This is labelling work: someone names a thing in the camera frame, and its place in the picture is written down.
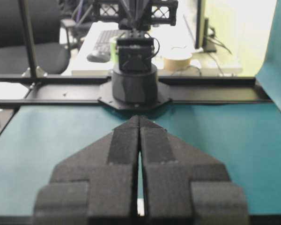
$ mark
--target table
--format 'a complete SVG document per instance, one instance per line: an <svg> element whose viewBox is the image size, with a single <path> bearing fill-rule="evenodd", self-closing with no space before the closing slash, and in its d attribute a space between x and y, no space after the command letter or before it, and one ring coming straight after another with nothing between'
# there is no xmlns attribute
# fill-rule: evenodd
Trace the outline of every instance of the table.
<svg viewBox="0 0 281 225"><path fill-rule="evenodd" d="M58 162L132 115L102 106L21 107L0 136L0 216L30 216ZM251 215L281 215L281 112L275 104L167 105L145 115L222 161L244 189Z"/></svg>
<svg viewBox="0 0 281 225"><path fill-rule="evenodd" d="M72 63L71 71L72 75L90 75L90 76L107 76L108 71L113 68L113 62L108 63L94 63L87 60L87 56L93 50L101 31L103 30L116 30L118 24L116 23L94 23L89 33L87 34L85 41L77 55L77 58ZM187 26L183 18L177 19L177 25L171 27L169 25L162 25L160 28L152 28L151 35L160 40L161 53L152 60L152 62L158 68L159 76L199 76L198 70L195 68L189 68L185 71L175 73L173 71L166 71L163 69L162 55L164 54L163 49L169 47L184 47L187 46L190 52L193 53L191 65L201 69L202 76L218 76L222 75L237 75L243 71L242 65L239 63L237 58L230 55L227 50L220 47L217 48L217 53L212 53L212 56L216 59L221 70L215 60L212 59L207 53L200 53L194 49L193 41L188 32Z"/></svg>

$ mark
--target black office chair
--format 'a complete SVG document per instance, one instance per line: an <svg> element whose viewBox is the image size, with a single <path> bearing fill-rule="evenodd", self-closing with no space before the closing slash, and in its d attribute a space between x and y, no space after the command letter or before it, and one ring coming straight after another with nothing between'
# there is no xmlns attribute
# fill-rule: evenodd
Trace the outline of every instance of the black office chair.
<svg viewBox="0 0 281 225"><path fill-rule="evenodd" d="M70 52L59 44L60 10L54 0L29 0L37 65L49 74L61 74ZM15 0L0 0L0 74L23 74L28 58L22 21Z"/></svg>

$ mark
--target teal surface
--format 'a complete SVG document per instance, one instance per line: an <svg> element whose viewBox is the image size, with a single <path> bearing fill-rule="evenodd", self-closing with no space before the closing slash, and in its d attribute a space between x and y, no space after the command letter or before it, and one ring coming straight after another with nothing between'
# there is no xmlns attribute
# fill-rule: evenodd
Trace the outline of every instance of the teal surface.
<svg viewBox="0 0 281 225"><path fill-rule="evenodd" d="M266 59L256 78L281 110L281 0L277 0Z"/></svg>
<svg viewBox="0 0 281 225"><path fill-rule="evenodd" d="M100 106L22 107L0 137L0 215L30 215L55 164L130 116ZM281 112L274 104L168 105L147 116L224 162L251 214L281 214Z"/></svg>

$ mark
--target green cup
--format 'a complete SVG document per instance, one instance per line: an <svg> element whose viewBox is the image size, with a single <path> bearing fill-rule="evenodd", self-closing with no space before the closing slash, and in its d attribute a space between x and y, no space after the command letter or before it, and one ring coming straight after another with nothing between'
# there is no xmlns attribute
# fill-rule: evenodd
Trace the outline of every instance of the green cup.
<svg viewBox="0 0 281 225"><path fill-rule="evenodd" d="M111 61L114 62L114 63L118 63L117 38L118 37L112 37L109 40L109 43L111 45Z"/></svg>

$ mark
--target monitor stand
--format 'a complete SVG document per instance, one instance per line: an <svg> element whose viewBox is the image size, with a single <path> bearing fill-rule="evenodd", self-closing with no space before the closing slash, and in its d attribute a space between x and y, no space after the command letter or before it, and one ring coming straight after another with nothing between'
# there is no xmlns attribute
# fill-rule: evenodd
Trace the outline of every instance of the monitor stand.
<svg viewBox="0 0 281 225"><path fill-rule="evenodd" d="M207 39L204 40L204 45L202 48L205 53L215 53L216 52L215 44Z"/></svg>
<svg viewBox="0 0 281 225"><path fill-rule="evenodd" d="M209 19L205 19L205 24L204 24L204 39L203 39L203 50L205 53L215 53L216 52L216 47L215 44L209 41L206 37L208 37L208 28L209 28Z"/></svg>

